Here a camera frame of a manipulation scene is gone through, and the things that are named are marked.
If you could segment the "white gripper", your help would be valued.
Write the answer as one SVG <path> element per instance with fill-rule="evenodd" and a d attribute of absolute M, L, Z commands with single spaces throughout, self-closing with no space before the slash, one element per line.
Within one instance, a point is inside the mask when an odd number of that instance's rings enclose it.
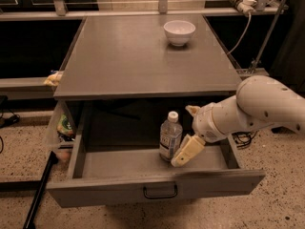
<path fill-rule="evenodd" d="M 223 109 L 218 103 L 210 103 L 203 107 L 187 105 L 185 109 L 193 117 L 192 128 L 195 135 L 185 135 L 171 160 L 173 167 L 181 167 L 188 163 L 205 148 L 206 142 L 215 143 L 229 135 L 219 129 L 214 119 L 216 112 Z"/>

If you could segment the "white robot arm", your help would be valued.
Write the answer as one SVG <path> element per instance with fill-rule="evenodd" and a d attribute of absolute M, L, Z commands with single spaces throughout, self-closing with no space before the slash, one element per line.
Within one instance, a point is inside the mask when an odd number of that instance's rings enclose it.
<path fill-rule="evenodd" d="M 238 132 L 285 127 L 305 133 L 305 98 L 281 82 L 265 75 L 243 80 L 235 95 L 203 107 L 188 105 L 193 117 L 193 135 L 186 135 L 171 165 L 181 167 L 197 156 L 208 143 Z"/>

